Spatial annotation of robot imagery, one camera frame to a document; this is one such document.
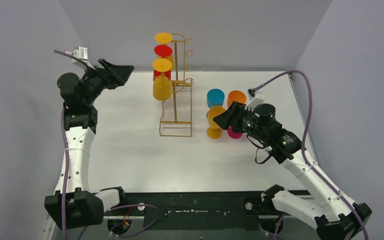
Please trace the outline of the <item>gold wire glass rack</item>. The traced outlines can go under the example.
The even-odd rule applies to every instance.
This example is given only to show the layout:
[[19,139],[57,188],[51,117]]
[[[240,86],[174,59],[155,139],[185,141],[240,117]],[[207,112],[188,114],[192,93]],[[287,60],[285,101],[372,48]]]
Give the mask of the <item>gold wire glass rack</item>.
[[191,38],[181,33],[169,33],[173,36],[174,69],[171,72],[171,97],[161,102],[161,117],[158,133],[161,137],[190,138],[193,136],[193,83],[188,72],[193,66],[188,58],[194,52],[188,49],[193,43]]

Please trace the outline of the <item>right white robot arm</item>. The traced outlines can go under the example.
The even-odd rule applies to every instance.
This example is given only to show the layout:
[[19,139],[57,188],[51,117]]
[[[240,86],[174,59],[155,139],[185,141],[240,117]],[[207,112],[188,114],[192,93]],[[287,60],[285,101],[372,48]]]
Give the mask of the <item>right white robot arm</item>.
[[223,130],[245,133],[288,170],[308,191],[313,202],[298,197],[280,185],[261,194],[261,206],[267,214],[289,214],[316,230],[321,240],[351,240],[365,233],[372,214],[366,203],[356,203],[341,191],[311,158],[302,141],[276,120],[276,108],[268,103],[249,110],[234,102],[226,111],[213,117]]

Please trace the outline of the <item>blue plastic wine glass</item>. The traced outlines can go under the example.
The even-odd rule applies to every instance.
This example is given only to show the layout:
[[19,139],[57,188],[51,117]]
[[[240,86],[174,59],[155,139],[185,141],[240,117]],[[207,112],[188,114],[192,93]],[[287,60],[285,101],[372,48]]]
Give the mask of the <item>blue plastic wine glass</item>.
[[219,88],[210,89],[206,94],[206,104],[209,109],[215,106],[222,107],[225,101],[225,94]]

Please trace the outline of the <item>orange plastic wine glass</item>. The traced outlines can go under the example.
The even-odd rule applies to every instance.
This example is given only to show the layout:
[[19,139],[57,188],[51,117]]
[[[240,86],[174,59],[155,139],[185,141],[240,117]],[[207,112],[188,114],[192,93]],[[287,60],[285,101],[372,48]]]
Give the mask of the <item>orange plastic wine glass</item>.
[[247,96],[240,90],[233,90],[227,96],[227,107],[229,108],[233,102],[245,104],[247,102]]

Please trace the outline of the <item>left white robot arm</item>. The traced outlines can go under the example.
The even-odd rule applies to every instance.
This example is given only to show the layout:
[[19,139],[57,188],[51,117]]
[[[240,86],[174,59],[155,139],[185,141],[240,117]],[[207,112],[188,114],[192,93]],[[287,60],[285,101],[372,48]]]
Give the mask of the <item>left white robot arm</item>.
[[61,230],[99,225],[106,212],[121,216],[129,207],[121,186],[97,193],[89,188],[90,152],[98,125],[94,102],[104,90],[124,86],[135,69],[103,58],[98,62],[101,66],[88,67],[82,77],[68,72],[56,82],[63,99],[64,153],[57,186],[52,195],[45,197],[44,207]]

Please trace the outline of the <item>magenta plastic wine glass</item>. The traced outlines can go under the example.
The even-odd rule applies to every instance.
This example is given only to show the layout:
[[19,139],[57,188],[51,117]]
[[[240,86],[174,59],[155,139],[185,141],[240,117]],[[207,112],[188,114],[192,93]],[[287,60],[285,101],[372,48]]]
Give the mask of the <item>magenta plastic wine glass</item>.
[[240,139],[243,136],[242,132],[235,132],[231,126],[228,128],[227,134],[232,139]]

